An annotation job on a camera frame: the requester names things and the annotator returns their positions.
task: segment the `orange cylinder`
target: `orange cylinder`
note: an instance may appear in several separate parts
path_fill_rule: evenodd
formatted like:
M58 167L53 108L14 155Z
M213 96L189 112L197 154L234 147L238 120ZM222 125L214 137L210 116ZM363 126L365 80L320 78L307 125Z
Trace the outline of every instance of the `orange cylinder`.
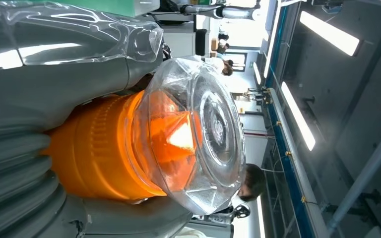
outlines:
M134 122L143 94L96 99L49 131L52 141L43 153L52 156L52 170L68 193L130 202L163 196L154 182L160 173L172 191L186 186L196 161L192 114L153 92L162 103Z
M166 195L132 153L133 112L143 92L109 96L76 108L49 132L54 170L68 193L136 201Z

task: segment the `transparent plastic cover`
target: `transparent plastic cover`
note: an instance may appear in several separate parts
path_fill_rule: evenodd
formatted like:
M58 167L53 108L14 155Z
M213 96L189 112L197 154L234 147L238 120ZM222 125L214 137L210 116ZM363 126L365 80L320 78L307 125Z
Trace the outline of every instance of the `transparent plastic cover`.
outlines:
M153 62L163 30L155 23L55 2L0 1L0 68Z
M222 77L202 61L167 60L133 120L141 169L195 214L227 207L244 180L244 137Z

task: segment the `ceiling light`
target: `ceiling light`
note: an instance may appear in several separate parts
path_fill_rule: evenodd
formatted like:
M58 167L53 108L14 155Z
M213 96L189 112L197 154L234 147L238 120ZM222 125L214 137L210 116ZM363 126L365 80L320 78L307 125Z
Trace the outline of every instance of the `ceiling light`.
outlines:
M275 13L274 25L272 26L271 37L269 41L268 54L266 55L265 69L263 70L263 77L268 77L269 64L271 63L272 49L275 45L275 35L277 34L278 22L280 19L281 1L277 1L277 12Z
M341 31L305 11L302 11L300 14L300 22L349 56L353 56L356 52L360 40L354 36Z
M260 74L259 74L259 69L257 68L257 64L255 62L254 62L254 71L255 71L256 81L257 81L258 85L260 85L261 78L260 78Z
M260 201L260 196L257 197L256 203L257 203L257 215L259 217L260 238L266 238L266 236L265 236L265 228L263 227L262 203Z
M316 143L315 138L313 137L313 134L310 131L308 124L306 123L306 120L303 118L303 115L299 107L297 107L296 101L294 101L294 98L291 95L291 92L288 89L288 86L285 82L281 84L281 90L282 90L282 93L284 94L284 98L287 101L288 106L290 107L291 113L296 119L297 126L299 127L302 133L302 137L305 140L308 149L310 151L313 150L313 147L315 146L315 143Z

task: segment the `clear plastic dome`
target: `clear plastic dome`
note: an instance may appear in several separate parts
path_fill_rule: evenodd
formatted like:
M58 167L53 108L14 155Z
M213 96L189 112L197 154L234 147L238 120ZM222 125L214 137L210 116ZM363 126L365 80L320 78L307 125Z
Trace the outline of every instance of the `clear plastic dome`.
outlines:
M201 61L165 61L132 123L140 169L200 215L227 207L245 175L243 132L222 77Z

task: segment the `cable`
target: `cable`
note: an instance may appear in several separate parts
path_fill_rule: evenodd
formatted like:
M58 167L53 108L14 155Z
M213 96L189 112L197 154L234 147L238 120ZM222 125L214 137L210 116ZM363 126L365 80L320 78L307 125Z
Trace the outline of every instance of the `cable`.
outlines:
M260 169L263 170L263 171L272 172L272 173L283 173L284 172L284 171L267 170L267 169L264 169L264 168L260 168Z
M282 171L282 170L280 170L280 171L275 170L275 166L277 165L278 161L280 161L284 157L285 156L283 156L279 160L275 161L274 165L272 166L273 170L267 170L267 169L264 169L264 168L260 168L260 169L263 170L263 171L272 172L272 173L283 173L284 171Z

